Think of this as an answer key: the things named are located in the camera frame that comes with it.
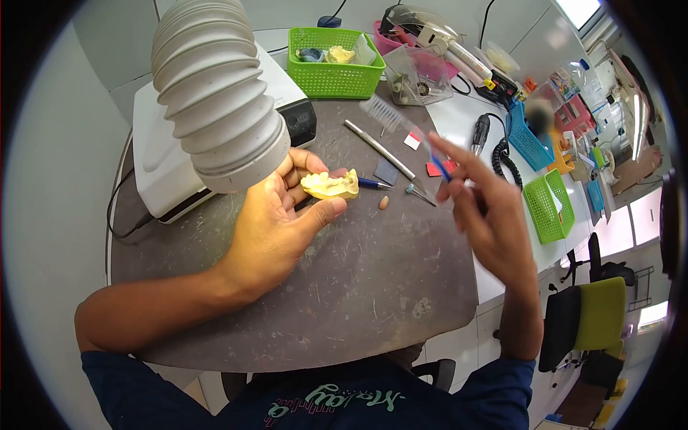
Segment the dental impression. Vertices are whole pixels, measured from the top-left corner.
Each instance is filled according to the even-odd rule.
[[[351,200],[358,195],[358,176],[356,169],[351,169],[341,178],[330,178],[327,172],[313,173],[301,178],[301,186],[306,193],[321,200],[336,197]]]

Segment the person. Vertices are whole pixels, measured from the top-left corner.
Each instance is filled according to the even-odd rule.
[[[524,252],[530,244],[520,192],[473,154],[435,133],[430,140],[458,163],[437,199],[453,200],[456,227],[468,236],[482,265],[506,286],[497,360],[474,371],[454,394],[409,372],[413,358],[401,363],[374,356],[257,374],[212,416],[128,356],[277,287],[318,231],[346,209],[346,201],[336,198],[294,210],[307,197],[300,179],[328,169],[313,153],[291,149],[274,173],[248,189],[229,250],[215,266],[193,275],[112,285],[78,306],[74,324],[83,370],[113,429],[527,429],[543,319],[535,263]],[[467,179],[475,185],[466,186]]]

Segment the hand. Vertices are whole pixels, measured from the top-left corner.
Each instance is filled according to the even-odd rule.
[[[346,201],[338,197],[294,210],[308,197],[301,178],[321,172],[330,171],[317,155],[292,148],[277,170],[248,189],[229,251],[215,267],[247,294],[247,301],[284,281],[313,237],[346,209]]]
[[[454,201],[456,227],[466,232],[478,261],[508,287],[537,288],[521,191],[437,133],[430,133],[430,143],[458,164],[451,174],[455,179],[442,183],[437,200]],[[475,186],[465,186],[466,179]]]

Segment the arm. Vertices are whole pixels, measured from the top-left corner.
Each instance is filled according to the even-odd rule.
[[[346,209],[338,198],[294,211],[307,197],[301,178],[323,171],[327,167],[318,157],[291,149],[275,172],[248,189],[229,251],[217,265],[194,275],[122,283],[91,294],[74,316],[79,349],[129,354],[238,310],[279,285],[320,229]]]
[[[431,133],[430,141],[459,164],[452,172],[455,179],[442,183],[437,199],[454,201],[458,230],[466,232],[480,263],[506,286],[499,327],[502,356],[535,360],[542,346],[544,325],[521,192],[472,153],[436,133]],[[473,180],[475,186],[466,187],[466,179]]]

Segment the yellow plaster cast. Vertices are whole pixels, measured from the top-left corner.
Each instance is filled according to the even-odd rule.
[[[342,197],[344,200],[355,199],[358,195],[358,176],[356,169],[351,169],[341,178],[330,178],[327,172],[313,173],[301,178],[303,190],[319,199],[334,199]]]
[[[349,64],[356,53],[354,51],[347,51],[341,46],[333,46],[327,51],[325,61],[335,64]]]

